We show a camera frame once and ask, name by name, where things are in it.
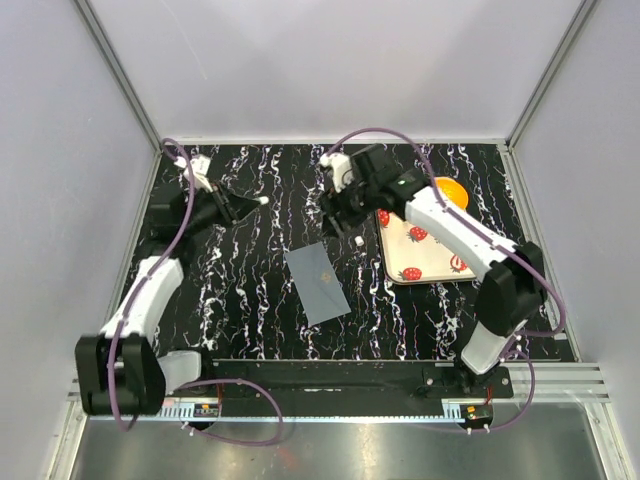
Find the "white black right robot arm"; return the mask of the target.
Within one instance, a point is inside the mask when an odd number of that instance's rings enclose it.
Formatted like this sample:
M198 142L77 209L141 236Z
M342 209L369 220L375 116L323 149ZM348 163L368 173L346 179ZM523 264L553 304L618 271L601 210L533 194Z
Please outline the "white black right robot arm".
M381 144L351 155L325 153L319 164L332 177L319 200L325 235L340 237L369 214L385 210L425 230L475 274L480 282L476 325L460 354L465 365L453 375L460 393L480 394L509 338L547 299L541 249L491 231L444 197L424 172L400 168Z

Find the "grey paper envelope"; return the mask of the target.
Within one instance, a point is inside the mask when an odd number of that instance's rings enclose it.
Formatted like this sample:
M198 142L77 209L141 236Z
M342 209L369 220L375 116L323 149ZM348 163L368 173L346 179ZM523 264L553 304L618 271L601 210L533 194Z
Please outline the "grey paper envelope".
M309 326L351 312L322 243L287 252L285 260Z

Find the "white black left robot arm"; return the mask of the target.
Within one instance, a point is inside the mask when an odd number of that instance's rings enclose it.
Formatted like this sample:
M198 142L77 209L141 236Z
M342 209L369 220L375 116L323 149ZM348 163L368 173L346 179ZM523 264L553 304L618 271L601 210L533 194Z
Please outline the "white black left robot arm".
M155 415L167 394L182 385L196 396L215 386L216 372L199 352L152 348L155 330L195 253L196 236L213 226L231 228L266 197L247 198L213 184L193 194L174 184L152 194L147 207L147 255L112 318L95 335L83 335L75 361L83 409L90 416Z

